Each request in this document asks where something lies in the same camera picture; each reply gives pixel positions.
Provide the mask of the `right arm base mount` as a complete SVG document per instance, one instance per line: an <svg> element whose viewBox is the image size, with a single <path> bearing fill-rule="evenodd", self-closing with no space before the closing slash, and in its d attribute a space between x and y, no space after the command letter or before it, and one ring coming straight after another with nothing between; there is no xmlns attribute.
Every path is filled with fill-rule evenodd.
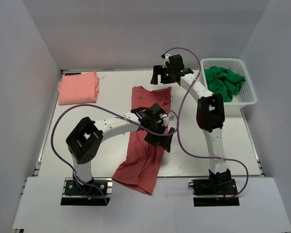
<svg viewBox="0 0 291 233"><path fill-rule="evenodd" d="M193 190L194 207L240 206L230 170L216 174L210 171L207 179L191 180L188 187Z"/></svg>

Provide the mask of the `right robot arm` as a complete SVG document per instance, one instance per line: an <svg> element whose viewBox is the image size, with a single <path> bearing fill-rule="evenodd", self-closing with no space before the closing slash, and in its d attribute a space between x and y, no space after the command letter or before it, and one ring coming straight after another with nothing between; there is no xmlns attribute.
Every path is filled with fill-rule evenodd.
<svg viewBox="0 0 291 233"><path fill-rule="evenodd" d="M225 160L222 129L225 121L223 97L209 91L194 72L185 68L181 55L162 55L163 64L153 67L151 84L177 83L191 95L197 103L196 121L203 131L210 157L209 187L216 194L226 189L231 173Z"/></svg>

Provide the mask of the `red t-shirt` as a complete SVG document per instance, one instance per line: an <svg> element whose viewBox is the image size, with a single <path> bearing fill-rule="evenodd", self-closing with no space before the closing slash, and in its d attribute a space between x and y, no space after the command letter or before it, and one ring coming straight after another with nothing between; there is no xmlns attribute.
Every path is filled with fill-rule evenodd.
<svg viewBox="0 0 291 233"><path fill-rule="evenodd" d="M142 86L132 88L131 107L151 107L158 103L166 112L171 109L172 88L149 91ZM164 149L154 147L145 141L146 132L131 132L127 155L112 176L116 181L128 188L143 194L152 195L161 167Z"/></svg>

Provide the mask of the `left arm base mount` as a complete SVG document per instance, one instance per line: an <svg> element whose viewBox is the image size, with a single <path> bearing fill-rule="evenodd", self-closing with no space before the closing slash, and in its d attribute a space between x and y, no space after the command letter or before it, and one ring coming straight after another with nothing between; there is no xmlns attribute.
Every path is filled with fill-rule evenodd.
<svg viewBox="0 0 291 233"><path fill-rule="evenodd" d="M112 194L112 180L96 179L92 180L92 183L101 189L107 202L105 202L103 195L97 188L79 184L78 181L73 178L66 178L62 192L61 205L107 206Z"/></svg>

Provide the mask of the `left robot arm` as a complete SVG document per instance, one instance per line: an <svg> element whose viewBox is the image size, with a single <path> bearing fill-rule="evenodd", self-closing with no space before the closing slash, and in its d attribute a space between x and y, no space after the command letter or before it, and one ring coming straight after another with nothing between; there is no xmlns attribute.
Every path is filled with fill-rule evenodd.
<svg viewBox="0 0 291 233"><path fill-rule="evenodd" d="M94 121L84 117L66 139L68 150L73 157L76 188L83 194L93 188L91 160L96 156L100 144L120 134L146 132L144 141L160 146L170 152L171 140L176 129L168 127L174 116L167 113L157 103L150 108L139 107L124 115Z"/></svg>

